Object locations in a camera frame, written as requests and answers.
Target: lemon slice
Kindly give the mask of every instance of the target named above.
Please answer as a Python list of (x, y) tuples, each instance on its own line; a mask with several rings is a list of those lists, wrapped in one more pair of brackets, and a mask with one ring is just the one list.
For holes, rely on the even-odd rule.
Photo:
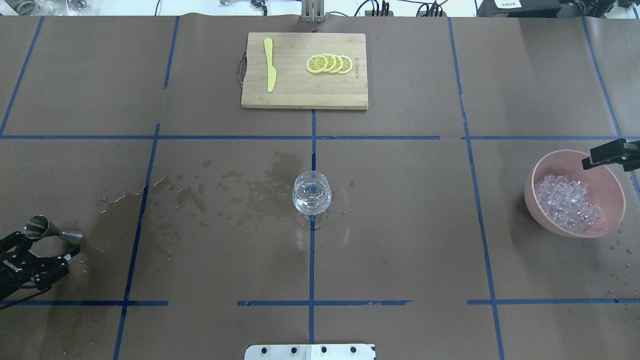
[(335, 55), (334, 57), (336, 60), (335, 66), (328, 71), (330, 74), (335, 74), (336, 72), (340, 71), (342, 69), (342, 66), (344, 65), (344, 60), (342, 59), (342, 55)]
[(351, 60), (351, 58), (346, 55), (340, 55), (339, 58), (342, 62), (342, 67), (338, 71), (338, 74), (346, 74), (351, 71), (351, 68), (353, 68), (353, 61)]
[(335, 69), (336, 65), (338, 64), (338, 57), (334, 54), (323, 54), (323, 56), (326, 58), (328, 64), (326, 66), (326, 69), (323, 70), (323, 72), (329, 72), (333, 69)]
[(324, 71), (329, 65), (329, 61), (324, 55), (313, 55), (307, 60), (307, 71), (318, 74)]

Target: pink bowl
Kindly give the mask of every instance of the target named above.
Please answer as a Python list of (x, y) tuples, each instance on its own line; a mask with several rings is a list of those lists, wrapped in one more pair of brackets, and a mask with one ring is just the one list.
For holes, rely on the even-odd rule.
[[(554, 234), (569, 238), (599, 238), (620, 225), (625, 216), (625, 194), (616, 176), (606, 166), (582, 169), (582, 159), (589, 155), (575, 150), (558, 150), (540, 159), (527, 178), (524, 187), (524, 199), (527, 208), (536, 221)], [(574, 181), (584, 181), (589, 185), (588, 198), (590, 203), (598, 205), (604, 210), (604, 216), (595, 224), (589, 226), (582, 234), (575, 234), (556, 225), (538, 204), (534, 185), (539, 183), (547, 174), (565, 175)]]

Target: metal jigger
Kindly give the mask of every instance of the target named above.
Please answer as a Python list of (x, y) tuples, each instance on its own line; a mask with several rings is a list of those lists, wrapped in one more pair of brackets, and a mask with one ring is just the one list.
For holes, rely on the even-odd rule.
[(79, 245), (84, 238), (84, 233), (79, 229), (61, 231), (49, 219), (42, 215), (36, 215), (27, 221), (24, 226), (24, 234), (29, 239), (39, 240), (47, 236), (59, 236), (67, 240), (71, 245)]

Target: glass base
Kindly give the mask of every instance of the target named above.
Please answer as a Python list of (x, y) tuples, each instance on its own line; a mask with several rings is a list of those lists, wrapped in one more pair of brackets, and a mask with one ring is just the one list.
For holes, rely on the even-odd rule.
[(298, 212), (298, 223), (305, 229), (311, 229), (311, 219), (314, 218), (314, 230), (318, 230), (322, 225), (326, 223), (327, 212), (320, 213), (318, 215), (305, 215)]

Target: yellow knife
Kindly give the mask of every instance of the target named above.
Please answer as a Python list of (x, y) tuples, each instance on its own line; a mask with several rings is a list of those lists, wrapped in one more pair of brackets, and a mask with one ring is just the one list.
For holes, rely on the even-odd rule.
[(273, 67), (273, 40), (271, 38), (264, 39), (264, 52), (267, 54), (267, 91), (272, 92), (276, 85), (278, 72)]

